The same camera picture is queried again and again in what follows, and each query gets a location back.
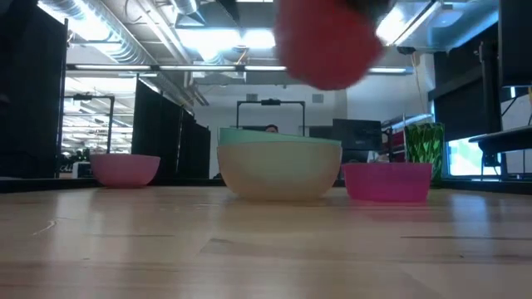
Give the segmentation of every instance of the blurry red object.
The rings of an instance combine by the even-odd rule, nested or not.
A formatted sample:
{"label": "blurry red object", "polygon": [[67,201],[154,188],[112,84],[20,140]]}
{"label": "blurry red object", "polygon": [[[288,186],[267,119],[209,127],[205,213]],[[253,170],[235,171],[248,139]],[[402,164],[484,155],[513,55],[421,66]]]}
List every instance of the blurry red object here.
{"label": "blurry red object", "polygon": [[278,59],[293,78],[321,90],[359,81],[382,53],[369,19],[343,0],[278,1]]}

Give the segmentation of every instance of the wooden table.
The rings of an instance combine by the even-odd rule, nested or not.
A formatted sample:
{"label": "wooden table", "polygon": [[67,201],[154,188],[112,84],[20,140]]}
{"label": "wooden table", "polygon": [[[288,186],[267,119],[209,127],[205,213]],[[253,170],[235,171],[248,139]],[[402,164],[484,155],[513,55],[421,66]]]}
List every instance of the wooden table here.
{"label": "wooden table", "polygon": [[530,298],[532,198],[344,189],[255,203],[224,188],[0,195],[0,298]]}

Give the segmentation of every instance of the green vase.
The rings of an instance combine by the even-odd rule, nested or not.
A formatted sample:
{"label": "green vase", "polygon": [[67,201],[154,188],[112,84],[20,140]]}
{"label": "green vase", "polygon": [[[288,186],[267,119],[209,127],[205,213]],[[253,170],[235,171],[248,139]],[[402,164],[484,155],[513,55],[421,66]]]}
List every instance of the green vase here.
{"label": "green vase", "polygon": [[432,182],[441,180],[443,124],[408,125],[405,128],[406,161],[432,163]]}

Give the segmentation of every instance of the magenta bowl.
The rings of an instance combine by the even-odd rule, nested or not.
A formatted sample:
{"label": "magenta bowl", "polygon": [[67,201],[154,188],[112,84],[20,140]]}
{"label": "magenta bowl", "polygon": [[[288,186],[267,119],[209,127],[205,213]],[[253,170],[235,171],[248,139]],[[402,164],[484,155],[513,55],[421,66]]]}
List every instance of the magenta bowl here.
{"label": "magenta bowl", "polygon": [[351,199],[422,203],[431,187],[430,163],[353,163],[342,165]]}
{"label": "magenta bowl", "polygon": [[155,177],[159,162],[159,157],[141,154],[94,154],[91,169],[106,187],[140,188]]}

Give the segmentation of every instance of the window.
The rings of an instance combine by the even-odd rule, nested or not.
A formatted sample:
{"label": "window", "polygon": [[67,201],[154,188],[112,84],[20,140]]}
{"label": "window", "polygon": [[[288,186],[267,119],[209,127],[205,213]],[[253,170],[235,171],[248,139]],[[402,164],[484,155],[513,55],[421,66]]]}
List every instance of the window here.
{"label": "window", "polygon": [[[464,138],[447,143],[450,175],[482,175],[482,150],[478,144],[470,143],[469,139]],[[484,167],[484,175],[498,174],[500,174],[500,167]]]}

